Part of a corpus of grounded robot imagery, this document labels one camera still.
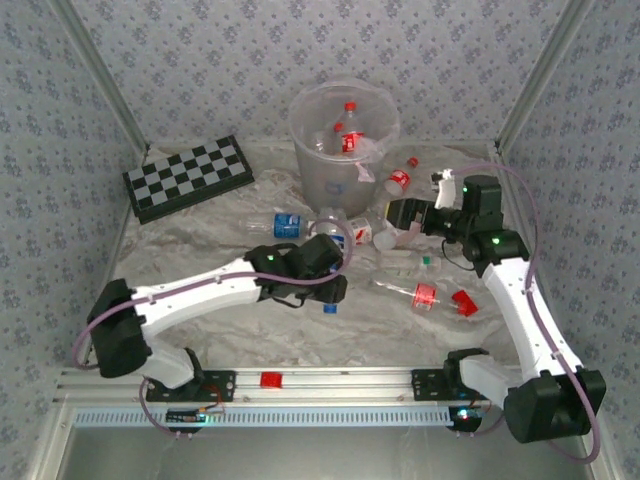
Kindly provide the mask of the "white bottle red cap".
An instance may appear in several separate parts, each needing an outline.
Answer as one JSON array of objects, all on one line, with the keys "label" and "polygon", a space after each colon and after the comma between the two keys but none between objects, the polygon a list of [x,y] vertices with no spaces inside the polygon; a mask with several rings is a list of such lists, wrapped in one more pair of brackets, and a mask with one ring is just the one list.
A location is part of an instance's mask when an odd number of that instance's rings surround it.
[{"label": "white bottle red cap", "polygon": [[410,243],[416,236],[400,235],[395,227],[387,226],[385,229],[376,233],[372,241],[377,250],[388,251]]}]

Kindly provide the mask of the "clear bottle blue label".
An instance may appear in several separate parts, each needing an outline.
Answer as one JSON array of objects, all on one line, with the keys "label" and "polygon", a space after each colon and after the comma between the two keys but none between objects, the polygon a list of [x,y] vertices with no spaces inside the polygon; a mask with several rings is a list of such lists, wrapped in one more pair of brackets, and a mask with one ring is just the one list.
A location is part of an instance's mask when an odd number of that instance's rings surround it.
[{"label": "clear bottle blue label", "polygon": [[252,214],[240,220],[240,226],[248,233],[276,239],[301,239],[311,224],[308,216],[282,212]]}]

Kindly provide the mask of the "clear bottle white red label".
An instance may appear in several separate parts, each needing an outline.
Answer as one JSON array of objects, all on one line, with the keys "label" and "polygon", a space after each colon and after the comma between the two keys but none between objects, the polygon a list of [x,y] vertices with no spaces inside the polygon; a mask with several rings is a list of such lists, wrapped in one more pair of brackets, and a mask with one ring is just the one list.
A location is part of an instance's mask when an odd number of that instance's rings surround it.
[{"label": "clear bottle white red label", "polygon": [[319,221],[316,223],[315,228],[315,232],[318,234],[326,234],[329,236],[335,229],[340,229],[331,222],[323,222],[323,219],[331,219],[338,221],[344,227],[348,228],[352,235],[353,243],[356,246],[365,245],[372,240],[373,232],[371,224],[364,217],[349,220],[342,209],[323,208],[320,210],[318,218]]}]

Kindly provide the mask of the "translucent plastic bin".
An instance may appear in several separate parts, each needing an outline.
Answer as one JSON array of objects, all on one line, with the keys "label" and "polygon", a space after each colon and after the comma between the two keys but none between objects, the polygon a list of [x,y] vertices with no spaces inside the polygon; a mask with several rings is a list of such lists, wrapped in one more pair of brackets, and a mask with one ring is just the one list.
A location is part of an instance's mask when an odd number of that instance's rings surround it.
[{"label": "translucent plastic bin", "polygon": [[[374,164],[376,181],[360,183],[357,181],[356,169],[353,166],[337,166],[313,159],[295,145],[294,150],[306,203],[316,212],[325,207],[339,208],[349,217],[361,214],[373,201],[374,194],[382,181],[384,159],[389,152],[388,150],[382,161]],[[327,180],[344,183],[348,190],[340,196],[328,195],[324,190]]]}]

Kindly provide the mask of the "red plastic block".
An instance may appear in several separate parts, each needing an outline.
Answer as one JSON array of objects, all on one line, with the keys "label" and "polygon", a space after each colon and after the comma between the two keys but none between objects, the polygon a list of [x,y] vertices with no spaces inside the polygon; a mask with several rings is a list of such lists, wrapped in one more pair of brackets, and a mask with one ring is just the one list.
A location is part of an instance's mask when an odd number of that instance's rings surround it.
[{"label": "red plastic block", "polygon": [[470,317],[479,310],[478,306],[465,290],[458,290],[452,294],[451,300],[459,315]]}]

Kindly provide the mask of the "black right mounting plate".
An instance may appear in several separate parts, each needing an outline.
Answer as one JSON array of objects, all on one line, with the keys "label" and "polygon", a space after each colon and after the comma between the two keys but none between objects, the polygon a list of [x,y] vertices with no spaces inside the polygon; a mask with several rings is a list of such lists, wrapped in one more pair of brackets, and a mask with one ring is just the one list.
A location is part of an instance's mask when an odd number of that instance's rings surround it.
[{"label": "black right mounting plate", "polygon": [[464,386],[443,369],[414,369],[411,386],[415,401],[486,400],[479,392]]}]

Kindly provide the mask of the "black mounting plate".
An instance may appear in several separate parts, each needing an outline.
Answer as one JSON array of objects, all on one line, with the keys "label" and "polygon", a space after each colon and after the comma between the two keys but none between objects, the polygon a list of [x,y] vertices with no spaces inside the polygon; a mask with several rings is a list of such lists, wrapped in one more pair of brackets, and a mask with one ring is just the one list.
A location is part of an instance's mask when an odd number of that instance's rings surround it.
[{"label": "black mounting plate", "polygon": [[479,392],[464,386],[443,369],[414,369],[411,386],[415,401],[486,400]]},{"label": "black mounting plate", "polygon": [[151,380],[145,399],[148,402],[215,403],[232,402],[236,388],[233,370],[204,370],[186,384],[170,389],[157,380]]}]

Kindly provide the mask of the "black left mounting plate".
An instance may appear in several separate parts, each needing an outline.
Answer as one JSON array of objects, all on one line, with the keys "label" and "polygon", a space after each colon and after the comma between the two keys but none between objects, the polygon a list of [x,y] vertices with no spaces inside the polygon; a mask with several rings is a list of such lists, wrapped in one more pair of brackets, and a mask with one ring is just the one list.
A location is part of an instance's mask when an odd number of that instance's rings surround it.
[{"label": "black left mounting plate", "polygon": [[148,402],[215,403],[232,402],[236,388],[233,370],[204,370],[186,384],[170,389],[157,380],[151,380],[145,399]]}]

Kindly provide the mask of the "black grey chessboard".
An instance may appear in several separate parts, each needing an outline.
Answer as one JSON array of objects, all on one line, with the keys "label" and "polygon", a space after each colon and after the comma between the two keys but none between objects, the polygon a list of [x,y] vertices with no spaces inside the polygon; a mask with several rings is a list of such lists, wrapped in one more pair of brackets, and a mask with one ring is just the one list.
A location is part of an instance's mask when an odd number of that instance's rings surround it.
[{"label": "black grey chessboard", "polygon": [[232,135],[123,174],[131,208],[144,225],[254,182]]}]

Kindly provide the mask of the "grey metal panel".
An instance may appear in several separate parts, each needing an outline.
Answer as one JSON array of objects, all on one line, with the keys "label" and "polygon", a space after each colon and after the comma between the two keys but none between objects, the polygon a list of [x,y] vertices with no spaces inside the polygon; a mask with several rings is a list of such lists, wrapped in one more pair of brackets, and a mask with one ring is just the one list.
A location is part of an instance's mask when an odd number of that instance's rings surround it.
[{"label": "grey metal panel", "polygon": [[138,408],[56,408],[24,480],[627,480],[609,444],[578,465],[505,427],[223,426],[176,440]]}]

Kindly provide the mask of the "circuit board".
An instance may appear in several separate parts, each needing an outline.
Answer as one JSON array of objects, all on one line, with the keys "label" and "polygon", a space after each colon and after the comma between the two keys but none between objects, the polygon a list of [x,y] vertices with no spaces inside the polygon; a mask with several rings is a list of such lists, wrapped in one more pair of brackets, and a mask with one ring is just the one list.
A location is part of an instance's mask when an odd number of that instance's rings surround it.
[{"label": "circuit board", "polygon": [[481,426],[483,413],[480,408],[456,406],[449,408],[452,422],[448,429],[456,433],[474,434]]},{"label": "circuit board", "polygon": [[207,421],[207,414],[200,410],[169,409],[165,414],[165,422],[184,424],[203,424]]}]

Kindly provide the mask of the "left circuit board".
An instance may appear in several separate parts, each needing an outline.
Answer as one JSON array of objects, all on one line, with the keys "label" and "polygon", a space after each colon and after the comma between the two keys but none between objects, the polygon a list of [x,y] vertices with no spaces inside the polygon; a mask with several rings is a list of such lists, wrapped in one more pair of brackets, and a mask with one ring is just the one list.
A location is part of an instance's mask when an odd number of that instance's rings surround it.
[{"label": "left circuit board", "polygon": [[207,414],[200,410],[169,409],[165,414],[165,422],[184,424],[203,424],[207,421]]}]

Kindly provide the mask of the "aluminium side rail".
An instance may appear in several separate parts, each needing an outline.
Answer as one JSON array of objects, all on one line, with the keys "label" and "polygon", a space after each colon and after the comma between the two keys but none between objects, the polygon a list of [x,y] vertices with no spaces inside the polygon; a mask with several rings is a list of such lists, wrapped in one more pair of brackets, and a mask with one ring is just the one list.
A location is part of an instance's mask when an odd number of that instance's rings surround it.
[{"label": "aluminium side rail", "polygon": [[91,305],[94,305],[107,283],[112,279],[119,251],[123,242],[132,207],[124,174],[141,167],[148,156],[148,149],[135,151],[131,160],[119,162],[109,177],[104,207],[98,220],[105,227],[96,245],[95,280],[91,293]]},{"label": "aluminium side rail", "polygon": [[567,325],[562,316],[562,311],[558,309],[550,295],[551,287],[544,269],[543,260],[546,238],[542,231],[542,212],[539,199],[534,192],[534,182],[525,169],[513,164],[509,157],[505,157],[502,154],[494,140],[488,141],[487,151],[493,162],[513,170],[513,173],[509,171],[499,173],[499,176],[506,183],[507,210],[510,222],[523,235],[531,252],[538,249],[538,253],[535,255],[536,270],[534,277],[538,282],[543,299],[559,325],[559,329],[565,333]]}]

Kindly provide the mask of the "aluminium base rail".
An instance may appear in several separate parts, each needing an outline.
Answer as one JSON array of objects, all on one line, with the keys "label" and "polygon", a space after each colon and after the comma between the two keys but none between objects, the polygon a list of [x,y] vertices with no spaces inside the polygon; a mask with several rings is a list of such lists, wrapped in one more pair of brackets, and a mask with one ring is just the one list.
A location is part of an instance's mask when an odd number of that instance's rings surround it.
[{"label": "aluminium base rail", "polygon": [[[262,387],[266,367],[237,368],[229,407],[256,406],[396,406],[414,402],[409,367],[274,367],[282,386]],[[142,378],[104,379],[96,372],[64,370],[53,394],[56,402],[83,406],[137,402]]]}]

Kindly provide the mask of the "aluminium frame post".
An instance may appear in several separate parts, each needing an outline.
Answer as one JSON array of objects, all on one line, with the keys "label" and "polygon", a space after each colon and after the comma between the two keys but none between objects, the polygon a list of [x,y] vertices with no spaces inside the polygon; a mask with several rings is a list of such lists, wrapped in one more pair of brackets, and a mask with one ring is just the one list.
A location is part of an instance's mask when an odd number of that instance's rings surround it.
[{"label": "aluminium frame post", "polygon": [[505,156],[531,116],[554,72],[579,32],[595,0],[567,0],[528,80],[495,139],[497,152]]},{"label": "aluminium frame post", "polygon": [[47,3],[59,19],[129,142],[137,152],[145,154],[148,144],[144,135],[71,0],[47,0]]}]

